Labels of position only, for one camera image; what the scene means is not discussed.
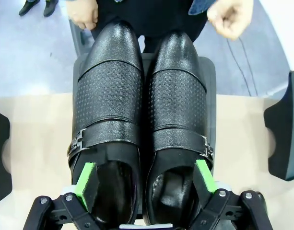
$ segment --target hand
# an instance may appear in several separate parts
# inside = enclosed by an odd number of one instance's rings
[[[98,22],[98,3],[96,0],[66,1],[69,18],[82,30],[92,30]]]
[[[217,0],[207,12],[217,33],[236,40],[250,24],[253,0]]]

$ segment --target floor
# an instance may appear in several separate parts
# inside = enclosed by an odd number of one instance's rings
[[[77,57],[64,1],[48,18],[44,0],[19,17],[24,2],[0,0],[0,97],[71,92]],[[206,24],[194,45],[215,64],[218,94],[280,98],[290,70],[281,43],[255,0],[252,23],[240,39],[228,41]]]

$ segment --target silver buckle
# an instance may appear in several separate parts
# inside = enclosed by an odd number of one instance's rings
[[[213,165],[213,160],[214,160],[214,149],[208,144],[208,140],[205,136],[201,135],[204,139],[204,147],[205,147],[205,151],[204,154],[201,154],[200,156],[203,156],[204,158],[206,158],[208,161],[211,162],[211,164]]]
[[[88,148],[83,147],[82,139],[83,139],[83,131],[84,130],[86,130],[86,129],[85,128],[81,129],[79,134],[76,135],[75,138],[72,140],[71,149],[69,151],[69,154],[73,153],[74,151],[80,152],[82,150],[87,150],[88,149]]]

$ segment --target shoe insole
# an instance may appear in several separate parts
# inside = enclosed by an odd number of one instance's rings
[[[110,161],[98,168],[99,188],[93,208],[96,221],[105,228],[128,223],[132,213],[131,168],[122,162]]]
[[[152,204],[157,223],[172,223],[181,227],[189,224],[197,203],[192,174],[191,167],[177,167],[156,178]]]

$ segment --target black pants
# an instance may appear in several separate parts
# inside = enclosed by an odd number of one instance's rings
[[[97,0],[98,24],[92,35],[96,39],[110,22],[124,20],[133,27],[137,37],[145,36],[144,53],[154,53],[160,40],[173,30],[187,33],[194,42],[203,30],[206,12],[190,16],[192,0]]]

